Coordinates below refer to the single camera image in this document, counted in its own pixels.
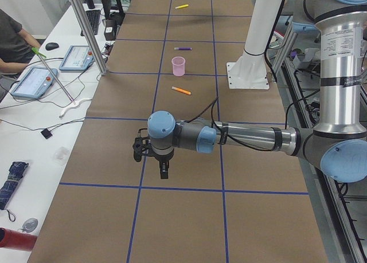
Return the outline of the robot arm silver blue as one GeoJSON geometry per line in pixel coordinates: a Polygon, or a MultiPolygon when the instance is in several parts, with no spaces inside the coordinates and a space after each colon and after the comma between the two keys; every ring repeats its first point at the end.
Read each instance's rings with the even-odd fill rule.
{"type": "Polygon", "coordinates": [[[303,158],[339,182],[363,180],[366,128],[359,116],[365,22],[366,0],[295,0],[294,25],[313,25],[321,32],[320,117],[312,129],[182,121],[158,111],[149,117],[148,136],[134,158],[156,158],[166,179],[175,148],[210,153],[216,144],[235,144],[303,158]]]}

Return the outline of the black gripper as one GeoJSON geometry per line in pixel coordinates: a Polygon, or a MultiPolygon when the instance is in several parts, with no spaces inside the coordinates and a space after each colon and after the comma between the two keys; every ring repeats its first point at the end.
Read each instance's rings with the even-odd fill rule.
{"type": "Polygon", "coordinates": [[[169,150],[153,150],[154,157],[159,161],[160,178],[169,178],[169,160],[174,156],[174,148],[169,150]]]}

